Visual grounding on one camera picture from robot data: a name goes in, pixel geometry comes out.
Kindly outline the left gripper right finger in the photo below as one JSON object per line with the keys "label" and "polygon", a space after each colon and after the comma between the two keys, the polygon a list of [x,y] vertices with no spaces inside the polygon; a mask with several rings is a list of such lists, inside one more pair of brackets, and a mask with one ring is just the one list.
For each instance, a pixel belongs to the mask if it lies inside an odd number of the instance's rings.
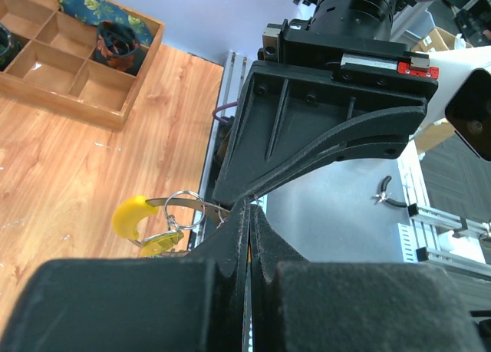
{"label": "left gripper right finger", "polygon": [[411,263],[310,262],[250,209],[257,351],[485,351],[456,285]]}

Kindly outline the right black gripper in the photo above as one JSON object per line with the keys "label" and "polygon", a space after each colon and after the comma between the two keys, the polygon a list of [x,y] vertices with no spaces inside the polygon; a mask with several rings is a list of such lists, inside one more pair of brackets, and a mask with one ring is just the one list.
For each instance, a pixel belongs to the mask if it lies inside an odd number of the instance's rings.
{"label": "right black gripper", "polygon": [[427,114],[439,70],[384,40],[371,21],[269,24],[213,191],[224,205],[263,196],[334,162],[394,160]]}

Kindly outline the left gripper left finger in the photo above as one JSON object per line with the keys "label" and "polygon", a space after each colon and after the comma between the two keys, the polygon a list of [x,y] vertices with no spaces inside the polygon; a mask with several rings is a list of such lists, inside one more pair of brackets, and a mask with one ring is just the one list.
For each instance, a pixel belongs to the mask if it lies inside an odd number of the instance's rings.
{"label": "left gripper left finger", "polygon": [[249,202],[183,257],[58,259],[18,298],[3,351],[239,351]]}

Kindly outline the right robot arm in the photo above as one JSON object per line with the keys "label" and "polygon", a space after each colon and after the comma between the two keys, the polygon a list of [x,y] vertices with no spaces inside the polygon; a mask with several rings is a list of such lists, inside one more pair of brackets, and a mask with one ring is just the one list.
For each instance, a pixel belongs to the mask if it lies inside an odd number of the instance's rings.
{"label": "right robot arm", "polygon": [[439,71],[392,42],[414,0],[296,0],[308,20],[268,25],[213,191],[224,206],[334,162],[394,160],[427,115]]}

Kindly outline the black pliers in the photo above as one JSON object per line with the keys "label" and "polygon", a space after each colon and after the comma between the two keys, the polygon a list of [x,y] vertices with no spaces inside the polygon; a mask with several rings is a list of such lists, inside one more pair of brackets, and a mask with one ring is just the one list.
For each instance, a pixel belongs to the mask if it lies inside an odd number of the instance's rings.
{"label": "black pliers", "polygon": [[407,204],[405,202],[397,201],[397,200],[392,199],[390,197],[390,194],[387,191],[387,188],[388,188],[391,180],[392,180],[392,176],[390,176],[390,175],[385,176],[382,179],[381,184],[378,186],[377,193],[372,196],[372,198],[376,200],[375,204],[386,203],[387,205],[393,206],[396,208],[401,208],[401,209],[407,208]]}

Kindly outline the dark rolled tie bottom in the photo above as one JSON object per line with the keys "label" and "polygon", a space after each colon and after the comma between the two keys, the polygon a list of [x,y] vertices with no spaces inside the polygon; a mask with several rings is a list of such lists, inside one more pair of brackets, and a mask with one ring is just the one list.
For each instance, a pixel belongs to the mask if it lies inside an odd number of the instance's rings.
{"label": "dark rolled tie bottom", "polygon": [[94,60],[136,76],[146,56],[136,33],[126,25],[102,21],[97,26]]}

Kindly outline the dark rolled tie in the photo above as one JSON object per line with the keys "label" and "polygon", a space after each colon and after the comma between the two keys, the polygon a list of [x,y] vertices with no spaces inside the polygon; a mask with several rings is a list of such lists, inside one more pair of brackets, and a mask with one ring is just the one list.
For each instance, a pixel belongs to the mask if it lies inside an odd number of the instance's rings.
{"label": "dark rolled tie", "polygon": [[19,40],[3,25],[1,25],[0,69],[4,71],[21,51]]}
{"label": "dark rolled tie", "polygon": [[94,60],[136,76],[146,56],[136,33],[126,25],[102,21],[97,26]]}

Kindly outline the wooden compartment tray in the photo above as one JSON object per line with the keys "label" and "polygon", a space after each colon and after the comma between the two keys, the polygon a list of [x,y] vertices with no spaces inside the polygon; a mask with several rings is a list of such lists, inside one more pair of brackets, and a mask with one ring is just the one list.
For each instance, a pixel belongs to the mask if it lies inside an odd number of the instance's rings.
{"label": "wooden compartment tray", "polygon": [[151,69],[164,24],[112,0],[142,19],[154,36],[136,76],[94,60],[97,25],[66,15],[57,0],[1,0],[1,25],[22,49],[1,71],[1,96],[112,130],[123,128]]}

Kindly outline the blue floral rolled tie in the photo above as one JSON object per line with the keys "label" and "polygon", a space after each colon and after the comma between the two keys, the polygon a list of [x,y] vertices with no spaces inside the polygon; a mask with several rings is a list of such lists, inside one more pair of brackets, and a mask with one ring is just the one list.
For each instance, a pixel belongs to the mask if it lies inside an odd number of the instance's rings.
{"label": "blue floral rolled tie", "polygon": [[126,13],[120,6],[107,0],[57,0],[60,10],[86,25],[99,25],[102,21],[112,21],[131,28],[139,42],[150,46],[154,36],[146,23]]}

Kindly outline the dark rolled tie middle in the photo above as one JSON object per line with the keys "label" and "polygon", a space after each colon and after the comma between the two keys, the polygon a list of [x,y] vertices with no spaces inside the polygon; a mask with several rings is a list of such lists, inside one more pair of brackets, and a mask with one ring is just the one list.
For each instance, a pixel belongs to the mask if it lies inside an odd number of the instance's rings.
{"label": "dark rolled tie middle", "polygon": [[19,40],[3,25],[1,25],[0,69],[4,71],[21,51]]}

